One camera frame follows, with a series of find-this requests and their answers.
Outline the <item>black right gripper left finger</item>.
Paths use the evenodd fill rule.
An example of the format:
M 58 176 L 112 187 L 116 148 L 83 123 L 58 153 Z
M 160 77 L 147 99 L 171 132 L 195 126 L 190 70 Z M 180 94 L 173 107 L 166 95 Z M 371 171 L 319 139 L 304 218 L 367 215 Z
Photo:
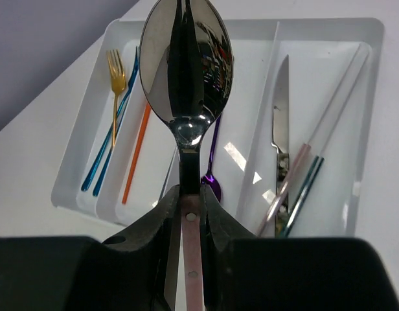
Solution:
M 0 310 L 173 310 L 179 187 L 99 242 L 87 236 L 0 238 Z

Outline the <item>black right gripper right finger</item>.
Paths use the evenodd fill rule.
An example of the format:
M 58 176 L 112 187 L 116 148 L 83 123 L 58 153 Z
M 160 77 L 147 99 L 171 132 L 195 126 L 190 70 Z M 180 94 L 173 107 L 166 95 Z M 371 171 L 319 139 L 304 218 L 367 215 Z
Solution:
M 399 310 L 380 256 L 358 238 L 259 238 L 200 190 L 207 310 Z

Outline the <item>orange chopstick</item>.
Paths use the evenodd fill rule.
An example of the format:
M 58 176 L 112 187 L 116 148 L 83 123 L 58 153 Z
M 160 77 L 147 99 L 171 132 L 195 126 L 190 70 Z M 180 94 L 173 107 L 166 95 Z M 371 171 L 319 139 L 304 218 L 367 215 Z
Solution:
M 135 145 L 135 150 L 133 152 L 133 157 L 132 157 L 132 161 L 131 161 L 130 170 L 129 170 L 129 173 L 128 173 L 128 178 L 127 178 L 127 181 L 126 181 L 126 186 L 125 186 L 125 189 L 124 189 L 124 194 L 123 194 L 123 197 L 122 197 L 122 204 L 123 205 L 126 205 L 127 200 L 128 200 L 128 196 L 129 196 L 130 188 L 131 188 L 131 183 L 133 181 L 133 176 L 134 176 L 134 173 L 135 173 L 135 169 L 136 169 L 136 166 L 137 166 L 139 154 L 140 154 L 141 147 L 142 147 L 142 144 L 143 144 L 144 135 L 145 135 L 146 128 L 147 128 L 147 125 L 148 125 L 148 120 L 150 118 L 150 112 L 151 112 L 151 107 L 150 107 L 149 104 L 146 104 L 146 107 L 144 109 L 144 114 L 142 116 L 141 125 L 140 125 L 140 128 L 139 128 L 139 133 L 138 133 L 138 136 L 137 136 L 137 142 L 136 142 L 136 145 Z

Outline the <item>blue fork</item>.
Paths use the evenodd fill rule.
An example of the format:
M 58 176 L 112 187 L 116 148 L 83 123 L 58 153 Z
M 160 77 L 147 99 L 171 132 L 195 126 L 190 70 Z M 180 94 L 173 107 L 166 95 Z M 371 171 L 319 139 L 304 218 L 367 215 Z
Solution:
M 130 94 L 131 94 L 131 90 L 132 90 L 132 87 L 127 90 L 127 92 L 126 92 L 126 94 L 125 94 L 125 96 L 122 99 L 122 102 L 120 104 L 120 107 L 119 107 L 119 117 L 120 118 L 119 118 L 119 124 L 116 127 L 116 131 L 117 132 L 115 134 L 115 137 L 117 136 L 117 134 L 118 134 L 118 132 L 120 130 L 120 127 L 121 127 L 121 124 L 122 124 L 122 120 L 123 120 L 123 115 L 124 115 L 124 112 L 126 111 L 126 108 L 127 108 L 127 105 L 128 105 L 128 101 L 129 101 L 129 97 L 130 97 Z M 96 182 L 96 185 L 95 185 L 95 187 L 93 189 L 92 194 L 93 194 L 94 197 L 97 197 L 99 195 L 99 193 L 100 193 L 100 190 L 101 190 L 101 187 L 102 187 L 102 183 L 104 181 L 104 178 L 105 178 L 108 166 L 109 166 L 109 162 L 111 160 L 112 153 L 113 153 L 113 147 L 111 147 L 109 149 L 109 153 L 108 153 L 108 155 L 106 157 L 106 160 L 105 160 L 104 165 L 102 167 L 102 170 L 101 170 L 101 173 L 99 175 L 99 178 L 98 178 L 98 180 Z
M 134 58 L 134 61 L 133 61 L 133 68 L 132 68 L 131 76 L 130 76 L 130 79 L 128 80 L 127 91 L 126 91 L 124 97 L 122 98 L 122 101 L 120 102 L 119 107 L 117 108 L 116 116 L 120 117 L 119 124 L 116 126 L 116 131 L 117 132 L 119 131 L 120 126 L 122 124 L 123 114 L 124 114 L 124 111 L 126 110 L 126 107 L 128 105 L 129 96 L 130 96 L 131 91 L 133 89 L 133 86 L 134 86 L 134 83 L 135 83 L 135 79 L 137 77 L 137 73 L 138 73 L 138 70 L 139 70 L 138 49 L 139 49 L 138 47 L 135 48 L 135 58 Z M 95 174 L 96 174 L 97 169 L 98 169 L 98 167 L 100 165 L 102 157 L 103 157 L 103 155 L 104 155 L 104 153 L 105 153 L 105 151 L 106 151 L 106 149 L 108 147 L 108 143 L 111 141 L 111 134 L 113 133 L 112 127 L 113 127 L 113 125 L 110 126 L 110 128 L 109 128 L 109 130 L 108 130 L 108 132 L 107 132 L 107 134 L 105 136 L 105 139 L 104 139 L 104 141 L 102 143 L 102 146 L 100 147 L 100 150 L 98 151 L 98 154 L 97 154 L 95 160 L 93 161 L 93 164 L 92 164 L 87 176 L 85 177 L 84 182 L 82 183 L 82 186 L 81 186 L 80 190 L 83 191 L 83 192 L 87 191 L 90 188 L 90 185 L 91 185 L 91 183 L 92 183 L 92 181 L 93 181 L 93 179 L 95 177 Z M 107 170 L 107 167 L 108 167 L 108 164 L 109 164 L 109 160 L 110 160 L 110 157 L 111 157 L 112 149 L 113 149 L 113 147 L 111 147 L 109 149 L 108 156 L 107 156 L 107 158 L 106 158 L 106 160 L 104 162 L 104 165 L 102 167 L 102 171 L 101 171 L 101 173 L 99 175 L 99 178 L 97 180 L 95 188 L 93 189 L 93 196 L 98 196 L 98 193 L 100 192 L 101 184 L 102 184 L 103 179 L 104 179 L 104 174 L 106 173 L 106 170 Z

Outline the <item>dark grey chopstick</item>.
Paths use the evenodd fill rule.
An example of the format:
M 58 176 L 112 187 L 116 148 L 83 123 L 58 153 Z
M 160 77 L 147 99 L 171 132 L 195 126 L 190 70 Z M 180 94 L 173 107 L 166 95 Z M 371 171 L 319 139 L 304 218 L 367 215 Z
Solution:
M 172 169 L 172 167 L 174 165 L 175 158 L 176 158 L 176 150 L 173 153 L 173 156 L 171 157 L 170 164 L 169 164 L 168 169 L 166 171 L 165 180 L 164 180 L 163 186 L 161 188 L 161 192 L 160 192 L 160 195 L 159 195 L 158 203 L 159 203 L 159 201 L 162 200 L 162 198 L 163 198 L 163 196 L 165 194 L 166 186 L 167 186 L 168 180 L 169 180 L 169 175 L 170 175 L 171 169 Z

